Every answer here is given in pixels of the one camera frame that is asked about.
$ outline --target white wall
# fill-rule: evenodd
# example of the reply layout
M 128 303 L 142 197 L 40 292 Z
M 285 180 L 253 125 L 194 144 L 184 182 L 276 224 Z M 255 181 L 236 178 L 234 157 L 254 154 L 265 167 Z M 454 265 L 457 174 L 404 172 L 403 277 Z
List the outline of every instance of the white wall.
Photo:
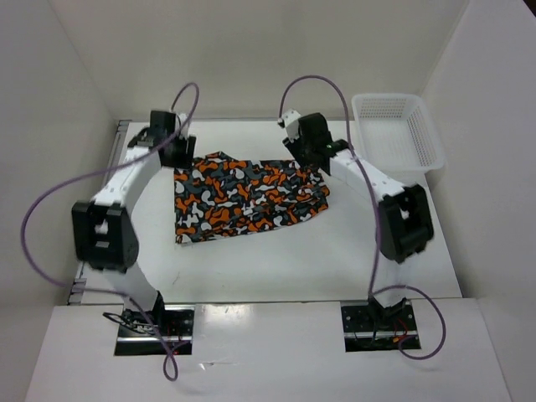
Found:
M 201 85 L 198 116 L 210 117 L 273 117 L 285 86 L 312 73 L 347 97 L 419 93 L 466 0 L 51 3 L 113 116 L 147 119 L 187 80 Z M 322 83 L 297 87 L 291 100 L 342 115 Z
M 424 93 L 448 161 L 431 177 L 435 206 L 514 402 L 536 391 L 535 72 L 523 2 L 472 0 Z
M 0 399 L 23 400 L 49 323 L 64 292 L 23 259 L 23 214 L 61 179 L 106 165 L 114 123 L 52 8 L 41 0 L 0 2 Z M 100 179 L 45 202 L 30 246 L 58 278 L 76 270 L 70 207 Z

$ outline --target folded fabric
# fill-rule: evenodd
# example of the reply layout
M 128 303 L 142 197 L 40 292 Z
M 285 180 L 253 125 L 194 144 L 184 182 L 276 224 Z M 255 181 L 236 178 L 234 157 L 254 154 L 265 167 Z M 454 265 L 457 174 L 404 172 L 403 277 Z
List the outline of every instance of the folded fabric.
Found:
M 237 161 L 222 152 L 176 169 L 177 243 L 279 229 L 327 209 L 329 189 L 318 169 L 296 161 Z

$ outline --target purple hose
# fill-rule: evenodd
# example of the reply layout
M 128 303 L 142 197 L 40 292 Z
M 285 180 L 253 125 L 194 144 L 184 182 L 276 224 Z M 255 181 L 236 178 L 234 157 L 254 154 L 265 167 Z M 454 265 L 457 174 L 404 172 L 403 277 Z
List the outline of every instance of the purple hose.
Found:
M 374 211 L 374 221 L 376 223 L 376 247 L 374 249 L 374 262 L 373 262 L 373 265 L 372 265 L 372 273 L 370 275 L 370 282 L 368 284 L 368 296 L 369 297 L 376 296 L 379 293 L 383 293 L 384 291 L 390 291 L 390 290 L 393 290 L 393 289 L 409 289 L 409 290 L 415 291 L 415 292 L 419 293 L 421 296 L 423 296 L 432 305 L 432 307 L 434 307 L 434 310 L 437 312 L 437 315 L 439 316 L 439 319 L 441 321 L 442 333 L 441 333 L 441 341 L 439 343 L 439 346 L 433 352 L 431 352 L 431 353 L 429 353 L 429 354 L 427 354 L 425 356 L 412 356 L 412 355 L 408 354 L 407 352 L 405 352 L 402 349 L 402 344 L 404 343 L 404 341 L 406 341 L 409 338 L 413 338 L 413 337 L 408 337 L 408 338 L 405 338 L 405 339 L 403 339 L 402 341 L 399 342 L 399 351 L 405 357 L 410 358 L 412 360 L 426 360 L 428 358 L 433 358 L 434 356 L 436 356 L 440 352 L 440 350 L 443 348 L 443 345 L 445 344 L 445 340 L 446 340 L 446 323 L 445 323 L 445 318 L 443 317 L 443 314 L 441 314 L 441 311 L 440 311 L 439 307 L 431 299 L 431 297 L 429 297 L 423 291 L 421 291 L 421 290 L 419 290 L 419 289 L 417 289 L 416 287 L 413 287 L 413 286 L 392 285 L 392 286 L 386 286 L 386 287 L 384 287 L 382 289 L 374 291 L 374 283 L 376 282 L 376 275 L 378 274 L 379 251 L 381 249 L 381 242 L 382 242 L 381 227 L 380 227 L 380 224 L 379 224 L 379 211 L 378 211 L 378 206 L 376 205 L 376 196 L 374 194 L 373 185 L 370 182 L 370 178 L 369 178 L 369 176 L 367 174 L 367 171 L 365 170 L 365 168 L 364 168 L 363 164 L 361 163 L 361 161 L 359 161 L 359 158 L 357 157 L 357 155 L 356 155 L 356 153 L 355 153 L 355 151 L 353 149 L 352 138 L 350 137 L 350 116 L 348 114 L 348 106 L 346 104 L 346 101 L 344 100 L 343 93 L 335 85 L 335 83 L 333 81 L 331 81 L 330 79 L 328 79 L 326 77 L 323 77 L 321 75 L 303 75 L 302 77 L 299 77 L 299 78 L 296 78 L 295 80 L 293 80 L 286 87 L 285 92 L 283 92 L 283 96 L 281 97 L 281 103 L 279 104 L 279 117 L 281 118 L 281 116 L 283 114 L 283 106 L 285 105 L 286 94 L 288 93 L 290 88 L 292 86 L 294 86 L 294 84 L 297 83 L 297 82 L 300 82 L 302 80 L 310 80 L 310 79 L 312 79 L 312 80 L 321 80 L 321 81 L 327 82 L 337 92 L 339 98 L 341 98 L 341 102 L 343 103 L 343 109 L 344 109 L 344 120 L 346 122 L 346 137 L 348 139 L 348 147 L 350 148 L 350 152 L 352 153 L 354 161 L 358 164 L 358 167 L 359 167 L 359 170 L 361 171 L 361 174 L 363 174 L 363 177 L 365 179 L 365 183 L 367 184 L 368 193 L 370 194 L 370 200 L 372 201 L 372 209 Z
M 139 157 L 137 159 L 133 159 L 130 162 L 123 163 L 122 165 L 108 167 L 108 168 L 102 169 L 102 170 L 97 170 L 95 172 L 86 173 L 86 174 L 83 174 L 83 175 L 78 176 L 76 178 L 70 178 L 69 180 L 65 180 L 64 182 L 62 182 L 60 184 L 57 184 L 57 185 L 53 186 L 52 188 L 50 188 L 49 190 L 45 191 L 43 194 L 41 194 L 40 196 L 37 197 L 37 199 L 32 203 L 32 205 L 30 205 L 30 207 L 28 208 L 28 211 L 24 215 L 23 222 L 22 222 L 21 227 L 20 227 L 20 244 L 21 244 L 21 246 L 23 248 L 23 253 L 24 253 L 24 256 L 26 257 L 26 260 L 28 260 L 28 263 L 33 268 L 33 270 L 35 272 L 37 272 L 43 279 L 45 279 L 46 281 L 50 282 L 51 284 L 59 286 L 59 287 L 71 287 L 71 285 L 72 285 L 69 282 L 59 281 L 59 280 L 53 278 L 52 276 L 50 276 L 49 274 L 47 274 L 43 269 L 41 269 L 39 267 L 39 265 L 37 264 L 35 259 L 32 257 L 32 255 L 31 255 L 31 253 L 30 253 L 30 251 L 28 249 L 28 241 L 26 239 L 26 229 L 27 229 L 27 226 L 28 226 L 28 221 L 30 219 L 30 216 L 32 215 L 34 210 L 50 194 L 55 193 L 56 191 L 58 191 L 58 190 L 60 190 L 60 189 L 62 189 L 64 187 L 67 187 L 72 183 L 76 183 L 76 182 L 79 182 L 81 180 L 85 180 L 87 178 L 93 178 L 95 176 L 100 176 L 100 175 L 105 174 L 105 173 L 116 172 L 117 170 L 120 170 L 120 169 L 123 169 L 123 168 L 128 168 L 129 166 L 133 165 L 134 163 L 140 162 L 140 161 L 146 159 L 147 157 L 150 157 L 152 154 L 160 151 L 164 147 L 166 147 L 180 133 L 181 127 L 186 125 L 186 124 L 188 124 L 192 120 L 193 113 L 195 112 L 195 110 L 196 110 L 196 108 L 198 106 L 198 102 L 199 102 L 199 87 L 198 87 L 198 85 L 196 83 L 190 82 L 190 83 L 186 84 L 178 92 L 177 96 L 175 97 L 175 100 L 173 101 L 172 110 L 174 109 L 175 104 L 177 103 L 177 100 L 181 97 L 181 95 L 184 93 L 184 91 L 186 89 L 188 89 L 190 86 L 193 86 L 193 88 L 195 89 L 195 99 L 193 100 L 192 108 L 190 109 L 190 112 L 188 113 L 188 117 L 182 122 L 182 124 L 179 124 L 178 129 L 171 136 L 169 136 L 169 138 L 167 138 L 166 141 L 164 141 L 161 144 L 159 144 L 158 146 L 154 147 L 149 153 L 146 153 L 145 155 L 143 155 L 143 156 L 141 156 L 141 157 Z M 128 294 L 126 294 L 124 292 L 113 291 L 113 290 L 109 290 L 109 289 L 99 289 L 99 288 L 93 288 L 93 287 L 75 287 L 75 286 L 73 286 L 73 291 L 90 291 L 90 292 L 94 292 L 94 293 L 106 293 L 106 294 L 122 297 L 123 299 L 130 300 L 132 302 L 132 304 L 142 314 L 143 319 L 145 321 L 147 321 L 147 323 L 153 327 L 155 335 L 157 336 L 158 340 L 162 344 L 162 347 L 166 351 L 166 358 L 164 359 L 164 365 L 163 365 L 164 376 L 166 377 L 166 379 L 168 379 L 170 381 L 175 381 L 176 379 L 178 379 L 178 365 L 177 365 L 177 361 L 175 360 L 175 357 L 173 355 L 173 351 L 169 348 L 169 346 L 163 340 L 162 334 L 158 330 L 157 326 L 154 325 L 154 323 L 152 322 L 151 318 L 143 311 L 143 309 L 141 308 L 141 306 L 139 305 L 139 303 L 136 300 L 134 300 L 130 295 L 128 295 Z M 168 359 L 170 359 L 171 362 L 172 362 L 173 371 L 174 371 L 173 375 L 170 375 L 168 373 L 168 369 L 167 369 L 167 365 L 166 365 Z

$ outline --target purple cable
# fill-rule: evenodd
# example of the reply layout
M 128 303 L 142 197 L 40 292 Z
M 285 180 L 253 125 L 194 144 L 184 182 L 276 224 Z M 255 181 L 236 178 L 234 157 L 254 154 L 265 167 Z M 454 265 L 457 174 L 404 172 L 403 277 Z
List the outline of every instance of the purple cable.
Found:
M 30 253 L 30 251 L 28 249 L 28 241 L 26 239 L 26 229 L 27 229 L 27 226 L 28 226 L 28 221 L 30 219 L 30 216 L 32 215 L 34 210 L 50 194 L 55 193 L 56 191 L 58 191 L 58 190 L 60 190 L 60 189 L 62 189 L 64 187 L 67 187 L 72 183 L 76 183 L 76 182 L 79 182 L 81 180 L 85 180 L 87 178 L 93 178 L 95 176 L 100 176 L 102 174 L 116 172 L 116 171 L 118 171 L 120 169 L 123 169 L 123 168 L 128 168 L 129 166 L 133 165 L 134 163 L 140 162 L 140 161 L 150 157 L 152 154 L 160 151 L 162 148 L 166 147 L 180 133 L 181 127 L 186 125 L 186 124 L 188 124 L 192 120 L 193 113 L 195 112 L 195 110 L 196 110 L 196 108 L 198 106 L 198 102 L 199 102 L 199 87 L 195 82 L 190 82 L 190 83 L 187 83 L 178 92 L 177 96 L 175 97 L 175 100 L 173 101 L 172 110 L 174 109 L 175 104 L 177 103 L 177 100 L 181 97 L 181 95 L 184 93 L 184 91 L 186 89 L 188 89 L 190 86 L 193 86 L 193 88 L 195 89 L 195 99 L 193 100 L 192 108 L 190 109 L 190 112 L 188 113 L 188 117 L 182 122 L 182 124 L 179 123 L 178 129 L 169 138 L 167 138 L 166 141 L 164 141 L 161 144 L 159 144 L 158 146 L 154 147 L 149 153 L 146 153 L 145 155 L 143 155 L 143 156 L 141 156 L 141 157 L 139 157 L 137 159 L 133 159 L 130 162 L 123 163 L 122 165 L 108 167 L 108 168 L 102 169 L 102 170 L 97 170 L 95 172 L 86 173 L 86 174 L 83 174 L 83 175 L 78 176 L 76 178 L 70 178 L 69 180 L 65 180 L 62 183 L 56 184 L 55 186 L 53 186 L 52 188 L 48 189 L 43 194 L 38 196 L 37 199 L 32 203 L 32 205 L 30 205 L 30 207 L 28 208 L 28 211 L 24 215 L 23 222 L 22 222 L 21 227 L 20 227 L 20 243 L 21 243 L 21 246 L 23 248 L 23 253 L 24 253 L 24 256 L 26 257 L 26 260 L 28 260 L 28 263 L 30 264 L 32 269 L 35 272 L 37 272 L 43 279 L 45 279 L 46 281 L 50 282 L 51 284 L 59 286 L 59 287 L 71 287 L 71 285 L 72 285 L 69 282 L 59 281 L 59 280 L 53 278 L 52 276 L 50 276 L 49 274 L 47 274 L 42 268 L 40 268 L 38 266 L 37 262 L 32 257 L 32 255 L 31 255 L 31 253 Z M 124 293 L 124 292 L 121 292 L 121 291 L 113 291 L 113 290 L 110 290 L 110 289 L 99 289 L 99 288 L 94 288 L 94 287 L 75 287 L 75 286 L 73 286 L 73 291 L 90 291 L 90 292 L 94 292 L 94 293 L 106 293 L 106 294 L 122 297 L 123 299 L 130 300 L 132 302 L 132 304 L 142 314 L 142 317 L 147 322 L 147 324 L 149 324 L 149 325 L 151 325 L 153 327 L 155 335 L 157 336 L 158 340 L 162 344 L 162 347 L 166 351 L 166 358 L 164 359 L 164 363 L 163 363 L 164 376 L 169 381 L 175 381 L 175 380 L 178 379 L 178 365 L 177 365 L 177 361 L 175 360 L 175 357 L 173 355 L 172 349 L 163 340 L 162 334 L 158 330 L 157 326 L 152 322 L 152 319 L 143 311 L 142 307 L 140 306 L 140 304 L 136 300 L 134 300 L 127 293 Z M 167 367 L 168 359 L 170 359 L 171 362 L 172 362 L 173 371 L 174 371 L 173 375 L 170 375 L 168 373 L 168 367 Z
M 343 109 L 344 109 L 344 120 L 346 122 L 346 137 L 348 141 L 348 147 L 350 149 L 350 152 L 352 153 L 354 161 L 358 164 L 359 170 L 361 171 L 361 174 L 363 174 L 363 178 L 365 179 L 365 183 L 367 184 L 368 193 L 370 195 L 370 200 L 372 201 L 372 209 L 374 211 L 374 221 L 376 223 L 376 247 L 374 250 L 374 262 L 372 265 L 372 273 L 370 275 L 370 282 L 368 284 L 368 296 L 376 296 L 379 293 L 383 293 L 384 291 L 390 291 L 393 289 L 409 289 L 411 291 L 415 291 L 419 293 L 421 296 L 423 296 L 431 305 L 434 307 L 434 310 L 437 312 L 437 315 L 441 321 L 441 341 L 439 343 L 439 346 L 431 353 L 426 354 L 425 356 L 412 356 L 405 352 L 402 349 L 402 344 L 409 338 L 414 338 L 414 336 L 407 337 L 399 342 L 399 351 L 407 358 L 410 358 L 412 360 L 426 360 L 428 358 L 433 358 L 436 356 L 441 349 L 443 348 L 443 345 L 445 344 L 446 340 L 446 323 L 445 318 L 443 317 L 443 314 L 441 313 L 439 307 L 436 305 L 436 303 L 426 295 L 423 291 L 420 289 L 417 289 L 413 286 L 403 286 L 403 285 L 392 285 L 392 286 L 386 286 L 382 289 L 379 289 L 377 291 L 374 291 L 374 283 L 376 282 L 376 275 L 378 274 L 378 263 L 379 263 L 379 250 L 381 249 L 381 227 L 379 224 L 379 211 L 378 206 L 376 205 L 376 196 L 374 194 L 374 188 L 372 183 L 370 182 L 369 175 L 367 174 L 367 171 L 365 170 L 363 164 L 361 161 L 359 161 L 359 158 L 357 157 L 355 150 L 353 149 L 352 144 L 352 138 L 350 137 L 350 116 L 348 114 L 348 105 L 346 104 L 346 101 L 344 100 L 343 93 L 341 90 L 335 85 L 333 81 L 330 79 L 323 77 L 321 75 L 303 75 L 302 77 L 296 78 L 293 80 L 285 89 L 285 92 L 283 92 L 283 96 L 281 97 L 281 103 L 279 104 L 279 117 L 281 118 L 283 114 L 283 106 L 285 105 L 285 98 L 286 94 L 288 94 L 288 91 L 291 89 L 294 84 L 297 82 L 300 82 L 302 80 L 321 80 L 324 82 L 327 82 L 338 94 L 339 98 L 341 98 L 341 102 L 343 103 Z

